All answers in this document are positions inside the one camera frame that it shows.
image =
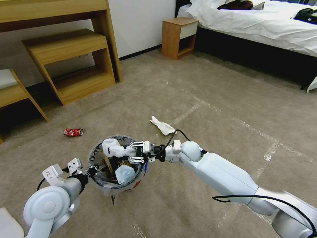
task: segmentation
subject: floor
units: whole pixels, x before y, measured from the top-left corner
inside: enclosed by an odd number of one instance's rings
[[[40,105],[49,123],[28,104],[6,110],[0,207],[25,234],[24,204],[42,170],[74,157],[86,164],[89,151],[110,135],[166,143],[169,137],[150,123],[151,115],[240,166],[259,186],[286,190],[317,207],[317,90],[307,94],[294,82],[201,52],[173,61],[159,49],[122,61],[121,69],[122,83],[64,107],[49,90],[35,92],[46,97]],[[84,134],[66,137],[67,127]],[[91,183],[75,215],[50,237],[278,237],[272,217],[218,203],[213,195],[189,169],[157,161],[114,206]]]

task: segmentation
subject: white wall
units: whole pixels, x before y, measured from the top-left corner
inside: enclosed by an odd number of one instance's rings
[[[109,0],[119,57],[162,43],[162,20],[174,17],[176,0]],[[0,33],[0,69],[12,68],[28,87],[43,81],[21,40],[88,28],[90,20]],[[48,65],[52,78],[93,65],[91,53]]]
[[[119,57],[162,43],[162,21],[175,15],[176,0],[109,0]]]

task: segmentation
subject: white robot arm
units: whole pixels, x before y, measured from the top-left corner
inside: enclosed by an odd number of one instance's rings
[[[281,238],[317,237],[315,207],[285,191],[272,192],[260,188],[246,171],[217,154],[206,152],[195,142],[181,144],[179,140],[174,140],[169,145],[174,134],[166,146],[154,146],[149,141],[131,143],[130,146],[136,149],[136,157],[125,159],[132,164],[147,160],[183,163],[222,195],[213,197],[217,201],[227,197],[263,215],[272,215],[278,209],[272,226]],[[45,180],[51,186],[37,191],[25,205],[24,218],[31,226],[27,238],[47,238],[50,232],[61,227],[78,207],[78,195],[98,169],[91,167],[84,175],[78,159],[70,161],[68,168],[71,177],[65,180],[61,178],[59,165],[43,171]]]

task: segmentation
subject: crumpled tissue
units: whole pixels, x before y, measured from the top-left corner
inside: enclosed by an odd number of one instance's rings
[[[116,169],[116,177],[118,184],[122,184],[126,181],[130,181],[135,176],[134,168],[121,165],[119,168]]]
[[[102,150],[107,157],[115,156],[121,158],[123,156],[136,156],[135,149],[129,146],[125,149],[114,138],[105,139],[102,142]]]
[[[156,125],[162,131],[162,133],[166,136],[175,131],[175,129],[172,126],[170,126],[169,124],[165,122],[159,121],[158,119],[155,118],[155,116],[152,116],[152,119],[150,120],[150,122]]]

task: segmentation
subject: red soda can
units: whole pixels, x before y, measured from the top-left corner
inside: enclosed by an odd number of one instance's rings
[[[76,128],[76,129],[68,129],[68,128],[66,128],[63,131],[63,134],[67,135],[67,136],[82,136],[83,133],[84,133],[84,130],[81,129],[81,128]]]

